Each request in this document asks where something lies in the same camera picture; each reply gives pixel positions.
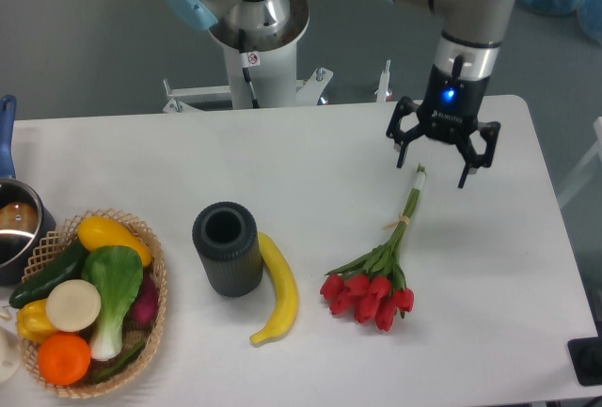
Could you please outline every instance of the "pot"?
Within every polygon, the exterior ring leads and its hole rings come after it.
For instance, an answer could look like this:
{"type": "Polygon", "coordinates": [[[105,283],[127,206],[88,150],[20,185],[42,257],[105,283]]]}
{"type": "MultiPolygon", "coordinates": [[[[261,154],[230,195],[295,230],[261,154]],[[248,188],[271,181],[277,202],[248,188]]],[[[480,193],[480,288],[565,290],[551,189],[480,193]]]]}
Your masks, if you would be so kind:
{"type": "Polygon", "coordinates": [[[40,196],[16,180],[11,143],[17,99],[2,98],[0,109],[0,286],[21,282],[40,240],[56,226],[40,196]]]}

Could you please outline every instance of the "banana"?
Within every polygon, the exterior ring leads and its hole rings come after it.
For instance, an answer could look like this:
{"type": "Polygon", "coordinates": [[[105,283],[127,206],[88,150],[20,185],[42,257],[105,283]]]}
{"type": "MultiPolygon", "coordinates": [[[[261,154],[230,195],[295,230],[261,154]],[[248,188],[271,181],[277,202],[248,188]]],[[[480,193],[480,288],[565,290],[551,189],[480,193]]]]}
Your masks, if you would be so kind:
{"type": "Polygon", "coordinates": [[[255,346],[286,334],[293,325],[299,309],[299,292],[289,263],[264,233],[259,233],[260,252],[270,271],[276,289],[276,306],[263,328],[249,339],[255,346]]]}

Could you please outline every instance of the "artificial vegetable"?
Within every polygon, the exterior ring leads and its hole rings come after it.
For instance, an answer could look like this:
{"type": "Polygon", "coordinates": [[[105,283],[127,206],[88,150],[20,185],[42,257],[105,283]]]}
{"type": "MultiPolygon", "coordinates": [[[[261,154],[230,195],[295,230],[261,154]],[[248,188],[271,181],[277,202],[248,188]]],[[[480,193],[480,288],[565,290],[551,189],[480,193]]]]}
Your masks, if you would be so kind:
{"type": "Polygon", "coordinates": [[[58,333],[46,315],[46,299],[31,302],[17,312],[17,333],[38,344],[58,333]]]}
{"type": "Polygon", "coordinates": [[[82,278],[101,294],[101,312],[89,345],[94,360],[106,361],[121,352],[123,318],[140,289],[142,262],[131,247],[101,247],[88,256],[82,278]]]}
{"type": "Polygon", "coordinates": [[[256,346],[285,335],[293,326],[299,309],[299,291],[289,263],[269,236],[259,233],[259,242],[261,257],[274,281],[276,306],[265,326],[250,337],[256,346]]]}
{"type": "Polygon", "coordinates": [[[67,280],[48,296],[46,316],[58,330],[79,332],[91,325],[101,311],[101,295],[86,280],[67,280]]]}
{"type": "Polygon", "coordinates": [[[144,349],[146,340],[141,339],[134,346],[128,349],[123,355],[110,367],[103,368],[88,379],[89,384],[99,384],[107,381],[116,374],[122,372],[130,363],[132,363],[144,349]]]}
{"type": "Polygon", "coordinates": [[[140,325],[149,325],[157,316],[158,309],[159,291],[155,287],[151,275],[144,273],[140,292],[130,308],[129,316],[140,325]]]}
{"type": "Polygon", "coordinates": [[[40,375],[49,384],[76,383],[86,375],[90,361],[90,348],[78,335],[56,334],[38,350],[40,375]]]}
{"type": "Polygon", "coordinates": [[[12,292],[8,299],[10,306],[19,309],[33,301],[45,299],[58,284],[78,278],[88,254],[89,252],[76,238],[44,269],[12,292]]]}
{"type": "Polygon", "coordinates": [[[137,252],[142,266],[146,268],[152,263],[152,254],[149,248],[115,219],[105,216],[87,217],[77,228],[77,235],[90,252],[106,245],[125,245],[137,252]]]}

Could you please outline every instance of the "woven basket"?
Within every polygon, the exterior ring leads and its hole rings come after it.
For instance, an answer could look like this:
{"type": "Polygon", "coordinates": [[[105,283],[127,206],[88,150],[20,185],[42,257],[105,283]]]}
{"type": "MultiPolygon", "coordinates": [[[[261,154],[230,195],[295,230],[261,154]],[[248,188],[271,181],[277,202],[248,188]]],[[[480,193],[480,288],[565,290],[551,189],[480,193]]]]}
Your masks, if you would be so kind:
{"type": "Polygon", "coordinates": [[[80,382],[69,386],[58,386],[47,383],[40,375],[37,364],[39,345],[19,337],[21,357],[27,372],[29,372],[36,382],[43,386],[44,389],[55,393],[61,398],[93,398],[104,395],[130,382],[149,363],[156,353],[159,341],[161,340],[161,335],[163,334],[163,324],[166,316],[166,267],[161,244],[145,222],[122,211],[87,211],[82,216],[78,215],[65,221],[65,223],[62,226],[59,226],[56,231],[49,232],[45,238],[42,238],[40,245],[34,249],[33,256],[29,259],[27,268],[25,268],[23,281],[32,277],[38,271],[41,271],[48,262],[57,257],[58,254],[76,238],[79,224],[89,216],[105,216],[117,220],[133,232],[134,235],[150,249],[153,256],[153,261],[150,266],[150,277],[159,290],[159,310],[155,320],[146,327],[141,327],[134,321],[126,318],[123,323],[123,349],[121,352],[126,352],[143,338],[146,339],[145,347],[134,362],[128,365],[122,372],[99,384],[87,384],[86,380],[97,371],[106,368],[107,366],[111,366],[115,360],[119,359],[120,355],[108,362],[97,362],[92,360],[87,375],[80,382]]]}

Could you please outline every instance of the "pot handle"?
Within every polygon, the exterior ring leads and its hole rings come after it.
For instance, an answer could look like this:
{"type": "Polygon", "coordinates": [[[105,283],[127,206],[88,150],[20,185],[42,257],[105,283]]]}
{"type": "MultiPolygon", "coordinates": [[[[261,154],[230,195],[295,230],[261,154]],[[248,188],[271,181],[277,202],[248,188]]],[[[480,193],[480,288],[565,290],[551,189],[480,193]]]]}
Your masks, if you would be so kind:
{"type": "Polygon", "coordinates": [[[10,145],[16,109],[17,99],[14,96],[6,95],[2,98],[2,109],[0,109],[0,178],[2,179],[15,178],[15,165],[12,162],[10,145]]]}

